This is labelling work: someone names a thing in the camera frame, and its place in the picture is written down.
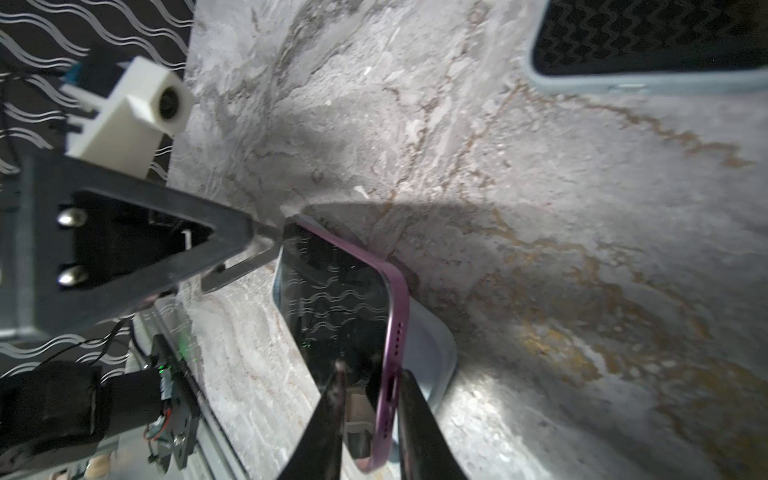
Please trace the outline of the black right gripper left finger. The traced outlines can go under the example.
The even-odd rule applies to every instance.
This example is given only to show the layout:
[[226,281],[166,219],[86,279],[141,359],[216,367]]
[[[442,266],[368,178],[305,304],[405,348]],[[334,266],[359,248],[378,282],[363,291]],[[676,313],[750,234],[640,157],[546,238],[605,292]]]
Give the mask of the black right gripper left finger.
[[295,451],[279,480],[339,480],[342,466],[347,391],[347,367],[334,363],[334,371],[315,407]]

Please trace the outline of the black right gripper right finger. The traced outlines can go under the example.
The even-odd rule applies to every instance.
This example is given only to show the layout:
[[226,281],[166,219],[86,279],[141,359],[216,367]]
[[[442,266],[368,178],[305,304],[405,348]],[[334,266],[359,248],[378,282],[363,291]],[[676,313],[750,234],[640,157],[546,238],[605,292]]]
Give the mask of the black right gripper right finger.
[[401,478],[467,480],[454,458],[413,374],[403,370],[398,394]]

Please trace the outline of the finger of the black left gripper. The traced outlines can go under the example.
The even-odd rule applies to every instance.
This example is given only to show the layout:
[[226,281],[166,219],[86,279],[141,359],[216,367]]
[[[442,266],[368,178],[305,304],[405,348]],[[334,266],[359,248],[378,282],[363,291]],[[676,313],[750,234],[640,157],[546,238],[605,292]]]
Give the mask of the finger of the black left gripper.
[[259,221],[253,221],[252,226],[255,236],[270,240],[272,242],[271,247],[230,267],[222,263],[203,275],[200,279],[200,288],[204,294],[220,290],[254,270],[264,267],[278,257],[282,242],[282,231],[277,227]]
[[47,339],[130,313],[242,252],[246,213],[49,150],[1,188],[1,337]]

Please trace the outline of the light blue phone case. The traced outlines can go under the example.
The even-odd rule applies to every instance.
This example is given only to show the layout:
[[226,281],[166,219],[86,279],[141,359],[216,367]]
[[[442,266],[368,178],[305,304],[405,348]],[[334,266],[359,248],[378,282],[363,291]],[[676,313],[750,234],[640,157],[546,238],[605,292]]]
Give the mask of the light blue phone case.
[[541,7],[524,60],[524,69],[532,83],[548,93],[605,94],[647,93],[653,95],[715,95],[764,90],[767,87],[767,64],[749,71],[544,76],[532,64],[532,46],[548,5]]
[[[410,299],[410,318],[402,368],[414,375],[431,408],[436,408],[446,391],[457,363],[456,342],[437,317]],[[394,423],[394,440],[397,420]]]

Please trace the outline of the black smartphone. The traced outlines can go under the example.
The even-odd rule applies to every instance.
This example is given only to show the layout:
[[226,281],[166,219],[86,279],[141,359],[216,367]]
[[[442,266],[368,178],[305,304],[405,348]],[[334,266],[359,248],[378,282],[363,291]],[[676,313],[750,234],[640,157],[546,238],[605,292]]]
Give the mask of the black smartphone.
[[756,70],[767,64],[767,4],[551,1],[532,64],[551,77]]
[[347,367],[344,444],[357,468],[381,468],[394,440],[410,318],[403,274],[294,216],[283,229],[273,301],[318,389]]

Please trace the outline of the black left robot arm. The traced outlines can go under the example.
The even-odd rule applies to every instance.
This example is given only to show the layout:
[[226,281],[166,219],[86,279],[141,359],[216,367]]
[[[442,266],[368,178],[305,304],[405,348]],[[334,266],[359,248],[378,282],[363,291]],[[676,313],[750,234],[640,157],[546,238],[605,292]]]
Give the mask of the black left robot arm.
[[[236,209],[41,149],[1,187],[1,338],[46,340],[124,319],[199,277],[212,292],[271,262],[280,231]],[[1,473],[89,457],[136,428],[184,468],[203,417],[181,356],[154,336],[144,368],[105,378],[52,356],[1,381]]]

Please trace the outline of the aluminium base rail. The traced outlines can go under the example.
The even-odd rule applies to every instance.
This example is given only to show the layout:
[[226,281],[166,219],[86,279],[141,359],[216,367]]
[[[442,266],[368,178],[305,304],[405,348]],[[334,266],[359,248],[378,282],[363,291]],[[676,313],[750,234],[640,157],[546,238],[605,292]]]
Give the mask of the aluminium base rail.
[[139,438],[149,469],[160,479],[246,479],[248,473],[206,398],[197,375],[201,351],[181,302],[159,298],[132,319],[135,338],[130,373],[153,366],[170,422],[158,419]]

